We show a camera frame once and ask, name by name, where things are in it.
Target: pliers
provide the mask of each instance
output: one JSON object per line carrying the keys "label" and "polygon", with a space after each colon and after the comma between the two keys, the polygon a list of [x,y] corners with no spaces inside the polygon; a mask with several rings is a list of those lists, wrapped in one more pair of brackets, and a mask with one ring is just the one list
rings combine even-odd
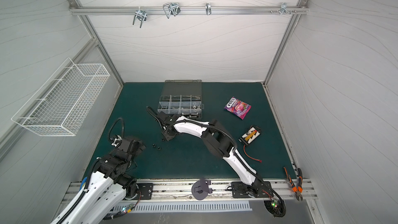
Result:
{"label": "pliers", "polygon": [[302,192],[302,187],[301,187],[301,185],[302,185],[302,172],[301,172],[301,169],[300,169],[300,168],[297,168],[297,173],[298,173],[298,184],[297,184],[297,187],[296,187],[296,185],[295,185],[295,183],[292,181],[290,175],[287,173],[286,168],[285,168],[285,167],[283,167],[283,168],[285,169],[285,173],[286,173],[287,180],[289,180],[289,183],[290,183],[290,186],[292,187],[293,192],[296,193],[296,199],[297,199],[298,201],[302,200],[302,195],[301,195],[301,192]]}

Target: green tabletop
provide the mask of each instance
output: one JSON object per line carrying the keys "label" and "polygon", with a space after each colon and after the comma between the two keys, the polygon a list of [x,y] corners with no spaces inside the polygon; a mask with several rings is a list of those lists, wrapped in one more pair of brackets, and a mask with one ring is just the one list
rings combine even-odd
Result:
{"label": "green tabletop", "polygon": [[[107,132],[114,120],[122,117],[125,120],[125,136],[138,137],[147,146],[135,159],[138,167],[127,172],[131,176],[145,179],[237,178],[227,162],[214,157],[200,138],[183,134],[171,141],[162,141],[158,123],[146,112],[146,106],[157,109],[162,88],[163,83],[124,85],[90,165],[96,157],[101,157],[114,148],[107,141]],[[251,105],[244,120],[224,110],[231,97]],[[295,178],[261,83],[202,83],[202,98],[202,121],[217,119],[237,141],[242,157],[263,178],[285,178],[283,166]],[[262,133],[246,147],[246,152],[251,157],[261,159],[262,163],[248,158],[243,152],[243,145],[238,141],[253,124],[260,127]],[[112,133],[119,134],[120,130],[120,125],[117,124]],[[159,151],[152,144],[162,149]]]}

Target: purple candy package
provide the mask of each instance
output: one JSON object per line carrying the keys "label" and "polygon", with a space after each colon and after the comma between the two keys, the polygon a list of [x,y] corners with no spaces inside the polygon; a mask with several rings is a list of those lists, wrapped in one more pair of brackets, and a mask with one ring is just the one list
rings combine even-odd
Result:
{"label": "purple candy package", "polygon": [[251,105],[243,101],[240,101],[235,97],[232,97],[231,100],[228,102],[228,104],[226,104],[226,106],[224,107],[224,109],[232,112],[241,119],[244,119],[250,108]]}

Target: metal clamp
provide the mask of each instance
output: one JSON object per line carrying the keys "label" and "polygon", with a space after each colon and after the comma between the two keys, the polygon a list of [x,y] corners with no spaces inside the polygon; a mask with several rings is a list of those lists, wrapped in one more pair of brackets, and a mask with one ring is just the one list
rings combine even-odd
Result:
{"label": "metal clamp", "polygon": [[206,3],[206,15],[211,15],[211,5],[209,2]]}
{"label": "metal clamp", "polygon": [[287,7],[287,4],[285,2],[282,3],[281,9],[278,11],[279,15],[282,15],[282,14],[285,14],[285,13],[287,13],[287,14],[291,14],[292,13],[291,11],[287,11],[286,7]]}
{"label": "metal clamp", "polygon": [[134,25],[134,22],[136,19],[141,21],[141,23],[140,23],[140,28],[141,28],[142,23],[147,20],[147,14],[145,13],[145,11],[142,11],[142,10],[135,11],[134,19],[132,21],[133,25]]}
{"label": "metal clamp", "polygon": [[178,5],[177,2],[168,2],[164,4],[163,10],[164,13],[166,13],[167,18],[170,18],[171,14],[173,14],[173,16],[177,16],[178,13],[181,12],[180,6]]}

